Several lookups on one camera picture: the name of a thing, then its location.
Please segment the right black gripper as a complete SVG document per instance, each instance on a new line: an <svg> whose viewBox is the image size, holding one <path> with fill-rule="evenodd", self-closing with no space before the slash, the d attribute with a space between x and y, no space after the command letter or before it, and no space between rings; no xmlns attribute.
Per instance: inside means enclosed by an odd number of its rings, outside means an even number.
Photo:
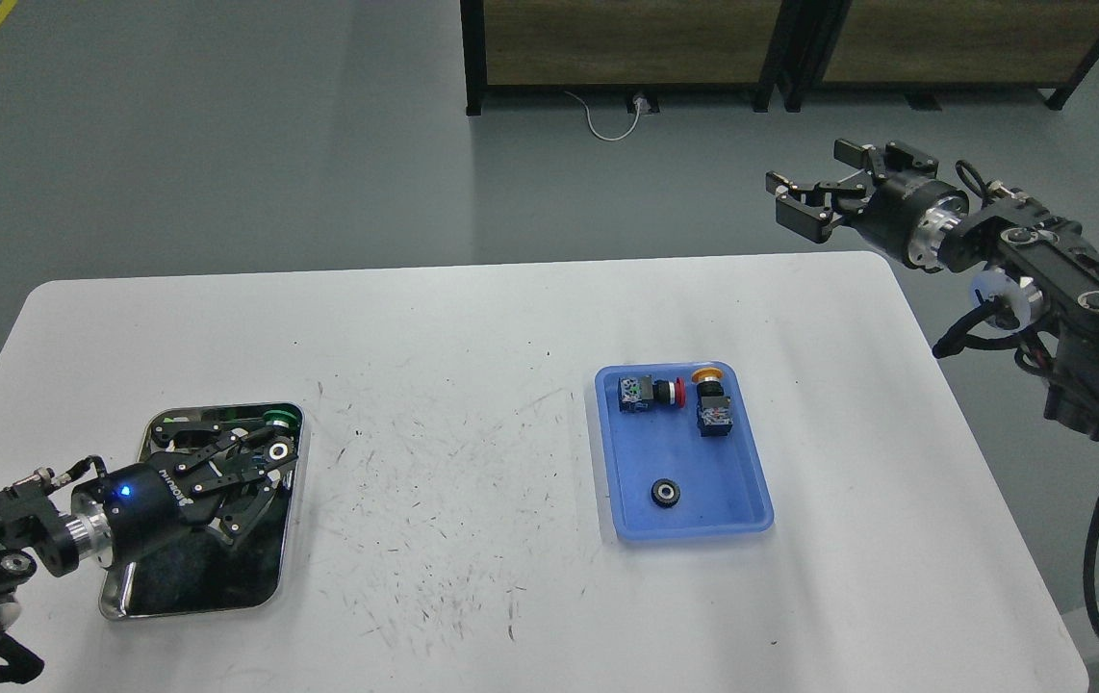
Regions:
<svg viewBox="0 0 1099 693"><path fill-rule="evenodd" d="M942 246L968 215L969 200L955 186L936 180L939 160L901 141L874 145L845 138L834 141L832 157L861 171L813 185L766 172L777 224L804 241L825 243L855 220L861 238L893 262L924 272L944 270ZM880 185L874 193L872 180Z"/></svg>

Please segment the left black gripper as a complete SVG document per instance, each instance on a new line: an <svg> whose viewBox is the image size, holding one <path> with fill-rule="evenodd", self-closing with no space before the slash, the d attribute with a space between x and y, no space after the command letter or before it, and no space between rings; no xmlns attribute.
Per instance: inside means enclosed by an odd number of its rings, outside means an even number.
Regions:
<svg viewBox="0 0 1099 693"><path fill-rule="evenodd" d="M285 438L295 444L297 459L265 465L264 451L278 438L242 438L256 428L255 420L149 425L146 460L173 451L174 476L138 462L74 487L68 530L79 560L118 569L185 532L210 532L224 547L238 547L290 487L298 461L298 444Z"/></svg>

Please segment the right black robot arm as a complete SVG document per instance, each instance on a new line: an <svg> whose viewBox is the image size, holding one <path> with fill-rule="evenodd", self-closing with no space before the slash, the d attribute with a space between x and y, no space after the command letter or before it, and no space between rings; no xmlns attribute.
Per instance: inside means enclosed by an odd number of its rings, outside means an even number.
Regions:
<svg viewBox="0 0 1099 693"><path fill-rule="evenodd" d="M1099 250L1081 223L986 179L972 163L955 163L958 185L946 183L936 157L902 141L839 138L832 155L850 176L818 183L765 176L778 224L813 243L853 230L911 270L976 269L972 310L933 344L933 355L1011 353L1017 368L1045 385L1043 417L1099 441ZM1083 555L1085 615L1099 641L1098 548L1099 490Z"/></svg>

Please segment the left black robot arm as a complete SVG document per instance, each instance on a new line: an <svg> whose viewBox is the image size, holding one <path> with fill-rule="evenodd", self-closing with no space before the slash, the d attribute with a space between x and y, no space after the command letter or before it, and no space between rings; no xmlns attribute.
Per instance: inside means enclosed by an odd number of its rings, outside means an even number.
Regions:
<svg viewBox="0 0 1099 693"><path fill-rule="evenodd" d="M106 570L106 618L254 608L275 595L300 424L289 407L242 420L157 421L138 460L91 455L0 488L0 684L43 659L13 639L16 589L38 573Z"/></svg>

